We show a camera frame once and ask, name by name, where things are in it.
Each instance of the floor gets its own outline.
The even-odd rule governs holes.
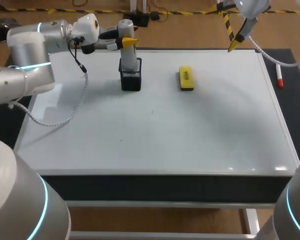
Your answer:
[[[75,0],[77,4],[84,0]],[[148,0],[151,10],[156,8]],[[7,8],[60,8],[73,9],[71,0],[2,0]],[[215,0],[156,0],[156,4],[170,11],[204,11]],[[299,10],[292,0],[272,0],[273,10]],[[128,10],[129,0],[89,0],[79,9]],[[12,17],[23,25],[66,19],[73,23],[82,13],[0,12],[0,18]],[[97,14],[103,27],[116,25],[121,14]],[[237,14],[230,15],[230,23],[236,33],[242,24]],[[165,22],[151,21],[147,28],[136,32],[139,47],[157,48],[228,48],[230,41],[222,17],[218,15],[169,15]],[[262,48],[289,48],[300,60],[300,14],[262,14],[252,33]],[[244,42],[242,48],[252,48]],[[0,43],[0,66],[9,56],[5,43]],[[242,212],[235,209],[172,209],[172,208],[71,208],[75,231],[133,231],[180,233],[245,233]],[[271,209],[258,210],[262,225],[272,214]]]

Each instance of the yellow eraser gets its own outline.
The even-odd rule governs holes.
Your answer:
[[[181,66],[179,68],[179,77],[182,91],[192,91],[194,89],[194,75],[190,66]]]

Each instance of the red marker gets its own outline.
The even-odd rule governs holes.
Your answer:
[[[281,74],[281,67],[279,64],[275,65],[275,69],[276,69],[276,76],[277,76],[277,82],[278,82],[278,86],[279,88],[283,89],[284,88],[284,81],[282,79],[282,74]]]

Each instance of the black box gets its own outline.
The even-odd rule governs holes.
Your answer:
[[[136,71],[124,71],[122,70],[121,58],[119,62],[119,72],[121,78],[121,89],[123,91],[138,92],[141,89],[141,63],[142,59],[138,57],[136,59]]]

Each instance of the tape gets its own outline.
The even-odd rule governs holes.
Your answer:
[[[224,24],[226,27],[227,34],[229,36],[230,42],[232,42],[232,40],[235,38],[235,35],[230,24],[229,13],[222,11],[219,13],[219,15],[222,16],[224,19]]]
[[[81,9],[63,9],[63,8],[0,8],[0,12],[48,12],[49,14],[62,12],[62,13],[96,13],[96,14],[124,14],[127,10],[81,10]],[[206,11],[159,11],[160,15],[206,15]],[[225,11],[227,14],[240,14],[238,10]],[[300,10],[269,10],[264,14],[300,14]]]

